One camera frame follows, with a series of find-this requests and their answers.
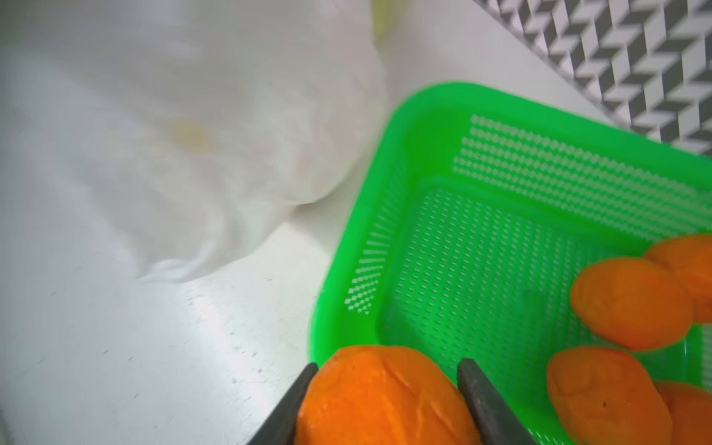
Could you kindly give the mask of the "white plastic bag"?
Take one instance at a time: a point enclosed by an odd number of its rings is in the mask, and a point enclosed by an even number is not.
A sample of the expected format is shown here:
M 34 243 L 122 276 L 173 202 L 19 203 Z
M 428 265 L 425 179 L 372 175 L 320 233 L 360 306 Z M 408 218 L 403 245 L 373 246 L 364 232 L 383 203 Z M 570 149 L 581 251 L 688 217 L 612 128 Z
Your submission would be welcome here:
M 1 132 L 139 276 L 251 254 L 378 135 L 370 1 L 5 1 Z

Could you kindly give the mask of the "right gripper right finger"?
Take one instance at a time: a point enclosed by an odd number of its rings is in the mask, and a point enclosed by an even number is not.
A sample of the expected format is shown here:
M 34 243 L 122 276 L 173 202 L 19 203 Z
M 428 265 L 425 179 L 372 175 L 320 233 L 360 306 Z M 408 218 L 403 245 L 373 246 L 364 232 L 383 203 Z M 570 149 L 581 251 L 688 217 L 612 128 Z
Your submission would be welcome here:
M 473 359 L 461 359 L 456 376 L 457 387 L 465 398 L 483 444 L 537 445 Z

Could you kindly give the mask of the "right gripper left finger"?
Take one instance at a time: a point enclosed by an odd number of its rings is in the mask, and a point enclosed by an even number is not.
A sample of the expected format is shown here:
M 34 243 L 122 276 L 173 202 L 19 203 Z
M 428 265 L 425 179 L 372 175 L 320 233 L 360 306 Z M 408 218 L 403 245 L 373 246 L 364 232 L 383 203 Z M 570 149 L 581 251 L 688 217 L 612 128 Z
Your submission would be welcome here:
M 311 381 L 319 367 L 308 363 L 287 392 L 267 416 L 248 445 L 292 445 L 296 435 L 296 424 L 300 407 L 305 399 Z

